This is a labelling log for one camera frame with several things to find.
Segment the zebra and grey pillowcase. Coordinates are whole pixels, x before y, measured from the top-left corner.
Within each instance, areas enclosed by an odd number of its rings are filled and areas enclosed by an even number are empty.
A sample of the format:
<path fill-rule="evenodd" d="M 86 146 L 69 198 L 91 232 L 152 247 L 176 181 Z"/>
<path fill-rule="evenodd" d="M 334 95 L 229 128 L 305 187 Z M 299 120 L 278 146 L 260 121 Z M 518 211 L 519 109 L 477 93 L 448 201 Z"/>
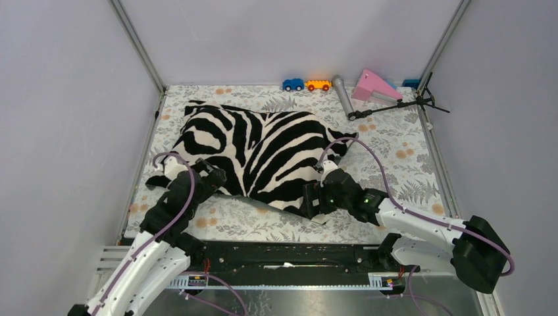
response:
<path fill-rule="evenodd" d="M 203 159 L 226 173 L 220 194 L 243 196 L 308 219 L 319 210 L 304 198 L 316 186 L 323 152 L 339 161 L 350 138 L 307 111 L 256 112 L 190 100 L 172 151 L 195 170 Z"/>

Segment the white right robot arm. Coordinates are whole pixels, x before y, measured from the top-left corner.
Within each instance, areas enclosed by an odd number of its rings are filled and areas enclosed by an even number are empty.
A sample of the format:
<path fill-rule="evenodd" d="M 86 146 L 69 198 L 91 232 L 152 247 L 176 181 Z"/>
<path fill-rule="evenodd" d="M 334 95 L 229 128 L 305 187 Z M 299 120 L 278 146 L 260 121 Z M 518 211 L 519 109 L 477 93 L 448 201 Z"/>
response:
<path fill-rule="evenodd" d="M 302 213 L 317 215 L 345 209 L 358 221 L 394 228 L 414 236 L 398 237 L 377 254 L 379 266 L 394 271 L 402 265 L 435 266 L 453 273 L 477 292 L 491 294 L 505 274 L 509 249 L 482 217 L 469 220 L 427 215 L 396 205 L 388 193 L 362 188 L 345 171 L 329 171 L 303 187 Z"/>

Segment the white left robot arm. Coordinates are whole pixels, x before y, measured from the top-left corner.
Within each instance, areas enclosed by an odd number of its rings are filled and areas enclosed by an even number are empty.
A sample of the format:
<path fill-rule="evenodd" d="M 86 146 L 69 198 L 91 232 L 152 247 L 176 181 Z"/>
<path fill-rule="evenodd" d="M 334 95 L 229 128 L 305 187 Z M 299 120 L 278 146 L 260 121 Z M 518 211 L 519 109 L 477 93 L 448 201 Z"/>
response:
<path fill-rule="evenodd" d="M 197 208 L 226 183 L 224 170 L 198 159 L 169 182 L 145 214 L 130 249 L 107 282 L 69 315 L 143 315 L 171 280 L 204 262 L 204 243 L 185 232 Z"/>

